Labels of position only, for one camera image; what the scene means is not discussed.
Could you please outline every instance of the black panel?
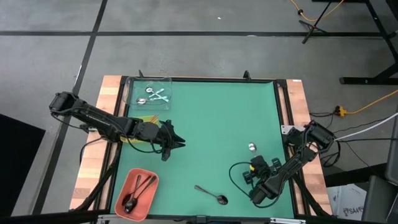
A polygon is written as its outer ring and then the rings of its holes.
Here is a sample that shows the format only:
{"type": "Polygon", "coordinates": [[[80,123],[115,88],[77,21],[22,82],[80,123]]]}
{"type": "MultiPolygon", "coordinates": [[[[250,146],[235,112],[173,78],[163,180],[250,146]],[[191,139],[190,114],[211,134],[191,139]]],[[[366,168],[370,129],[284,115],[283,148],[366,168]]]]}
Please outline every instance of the black panel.
{"type": "Polygon", "coordinates": [[[4,217],[10,216],[14,209],[45,131],[1,114],[0,124],[3,127],[0,135],[3,143],[0,170],[1,181],[5,183],[0,217],[4,217]]]}

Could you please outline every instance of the silver spoon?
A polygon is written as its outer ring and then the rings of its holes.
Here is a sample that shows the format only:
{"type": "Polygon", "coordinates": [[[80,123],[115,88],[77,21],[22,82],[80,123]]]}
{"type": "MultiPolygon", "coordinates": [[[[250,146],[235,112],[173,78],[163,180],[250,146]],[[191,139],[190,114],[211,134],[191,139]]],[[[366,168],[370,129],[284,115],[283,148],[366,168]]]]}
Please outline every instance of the silver spoon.
{"type": "MultiPolygon", "coordinates": [[[[145,89],[145,91],[146,91],[147,93],[153,93],[154,89],[152,89],[152,88],[150,88],[150,87],[147,87],[147,88],[145,89]]],[[[154,93],[154,94],[148,96],[148,98],[151,98],[151,97],[153,97],[153,96],[155,96],[155,95],[159,95],[159,93],[162,93],[163,91],[164,91],[164,89],[161,88],[161,89],[159,89],[158,91],[156,91],[156,93],[154,93]]]]}
{"type": "Polygon", "coordinates": [[[224,195],[215,196],[212,193],[208,192],[207,190],[205,190],[197,185],[195,185],[195,189],[200,190],[201,192],[204,192],[206,194],[210,194],[211,196],[213,196],[217,199],[218,203],[220,203],[222,205],[226,205],[228,203],[228,199],[224,195]]]}
{"type": "Polygon", "coordinates": [[[166,101],[167,103],[169,102],[169,100],[168,100],[166,97],[160,96],[160,95],[158,94],[158,93],[164,91],[163,88],[160,89],[159,91],[157,91],[156,93],[154,92],[154,89],[152,89],[151,87],[147,87],[147,88],[145,89],[145,91],[146,91],[147,93],[152,93],[152,95],[149,96],[149,98],[152,97],[152,96],[154,96],[154,95],[157,95],[159,98],[162,98],[162,99],[163,99],[164,101],[166,101]]]}
{"type": "Polygon", "coordinates": [[[147,101],[154,101],[154,100],[167,100],[167,96],[151,98],[151,99],[138,98],[136,101],[137,101],[137,104],[144,105],[147,101]]]}

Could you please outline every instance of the concrete floor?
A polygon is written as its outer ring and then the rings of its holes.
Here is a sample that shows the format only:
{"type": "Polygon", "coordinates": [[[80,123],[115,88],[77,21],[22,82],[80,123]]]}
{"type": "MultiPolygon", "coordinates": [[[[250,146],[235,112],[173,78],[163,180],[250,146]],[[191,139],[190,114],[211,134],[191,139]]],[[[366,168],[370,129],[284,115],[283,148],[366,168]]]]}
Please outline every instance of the concrete floor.
{"type": "MultiPolygon", "coordinates": [[[[312,18],[326,5],[309,0],[296,2],[312,18]]],[[[91,31],[100,4],[101,0],[0,0],[0,30],[91,31]]],[[[372,4],[387,31],[398,29],[384,1],[372,4]]],[[[306,31],[298,19],[289,0],[109,0],[99,30],[306,31]]],[[[377,31],[364,4],[343,4],[318,26],[332,32],[377,31]]],[[[27,214],[31,209],[59,128],[48,105],[56,92],[72,89],[88,39],[0,36],[0,113],[47,131],[14,215],[27,214]]],[[[79,96],[95,105],[103,75],[137,75],[139,69],[145,75],[206,77],[241,77],[249,70],[253,78],[301,79],[312,112],[331,111],[336,105],[352,111],[397,88],[338,83],[342,76],[375,76],[393,63],[380,38],[317,38],[305,45],[301,41],[301,37],[97,37],[79,96]]],[[[398,38],[393,41],[398,47],[398,38]]],[[[335,118],[330,129],[386,117],[395,112],[397,102],[397,96],[393,96],[363,113],[335,118]]],[[[326,125],[328,119],[316,120],[326,125]]],[[[361,137],[389,138],[391,130],[392,123],[387,123],[361,137]]],[[[68,130],[44,213],[68,210],[79,150],[85,141],[82,131],[68,130]]],[[[353,142],[351,146],[364,161],[374,165],[386,161],[389,143],[353,142]]],[[[336,167],[351,170],[364,166],[343,146],[336,167]]],[[[325,174],[332,172],[324,169],[325,174]]]]}

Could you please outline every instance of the wooden table edge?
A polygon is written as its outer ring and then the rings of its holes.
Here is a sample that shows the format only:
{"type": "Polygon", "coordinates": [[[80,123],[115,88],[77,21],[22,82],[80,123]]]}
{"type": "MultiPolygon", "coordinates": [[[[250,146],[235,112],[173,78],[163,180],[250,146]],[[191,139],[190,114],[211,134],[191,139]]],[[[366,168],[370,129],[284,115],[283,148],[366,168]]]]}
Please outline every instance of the wooden table edge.
{"type": "MultiPolygon", "coordinates": [[[[120,75],[105,75],[99,91],[98,100],[96,107],[101,110],[105,110],[108,113],[113,114],[116,106],[116,101],[119,93],[120,82],[122,76],[120,75]]],[[[301,80],[286,80],[287,91],[289,93],[290,107],[293,114],[294,125],[304,125],[310,122],[310,115],[308,111],[307,101],[305,99],[305,93],[301,80]]],[[[279,88],[279,97],[281,102],[282,117],[284,122],[287,123],[287,109],[284,104],[284,92],[282,88],[279,88]]],[[[124,103],[120,104],[119,116],[123,115],[124,103]]],[[[89,133],[88,141],[92,141],[98,138],[98,133],[89,133]]],[[[70,202],[70,209],[79,206],[88,194],[93,190],[96,183],[100,178],[100,172],[103,164],[104,153],[105,153],[106,141],[98,141],[91,145],[86,146],[83,154],[81,166],[76,179],[75,188],[73,191],[72,199],[70,202]]],[[[112,145],[112,151],[116,148],[116,144],[112,145]]],[[[315,197],[315,200],[321,205],[321,207],[331,214],[331,207],[326,191],[325,180],[323,178],[322,165],[319,157],[314,159],[303,167],[304,179],[306,180],[306,186],[308,187],[311,194],[315,197]]],[[[103,193],[108,192],[109,181],[104,186],[103,193]]],[[[295,194],[297,200],[298,213],[304,214],[302,198],[299,189],[295,185],[295,194]]],[[[105,207],[105,201],[108,194],[102,194],[100,208],[105,207]]]]}

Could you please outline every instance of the black stand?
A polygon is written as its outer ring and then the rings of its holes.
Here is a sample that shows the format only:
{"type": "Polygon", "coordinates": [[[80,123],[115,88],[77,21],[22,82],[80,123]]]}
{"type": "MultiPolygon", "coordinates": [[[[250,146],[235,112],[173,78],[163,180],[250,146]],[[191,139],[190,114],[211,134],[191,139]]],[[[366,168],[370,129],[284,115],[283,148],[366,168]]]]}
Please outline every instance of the black stand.
{"type": "Polygon", "coordinates": [[[317,21],[315,22],[314,25],[311,25],[311,24],[309,24],[309,23],[307,23],[307,22],[304,22],[304,21],[301,21],[301,20],[298,21],[299,23],[304,24],[304,25],[308,26],[308,28],[310,28],[310,31],[309,31],[308,34],[304,37],[304,40],[303,40],[303,42],[302,42],[303,44],[306,43],[306,41],[308,40],[308,38],[310,38],[311,34],[312,34],[314,31],[320,31],[320,32],[322,32],[322,33],[324,33],[324,34],[327,34],[327,32],[324,31],[323,29],[319,29],[319,28],[317,27],[317,25],[318,25],[319,21],[321,20],[322,16],[324,15],[324,13],[326,12],[326,10],[329,8],[330,4],[331,4],[331,2],[328,3],[328,5],[327,5],[326,8],[323,10],[322,14],[319,16],[319,18],[317,19],[317,21]]]}
{"type": "Polygon", "coordinates": [[[348,84],[348,85],[398,85],[398,78],[390,78],[391,76],[393,76],[395,73],[398,72],[398,53],[390,41],[391,38],[396,36],[396,33],[393,32],[391,34],[387,34],[372,4],[369,1],[365,1],[365,4],[372,15],[374,23],[376,23],[381,36],[388,45],[388,48],[390,49],[395,62],[390,67],[388,67],[387,69],[376,75],[375,77],[369,77],[369,78],[341,77],[339,81],[341,84],[348,84]]]}

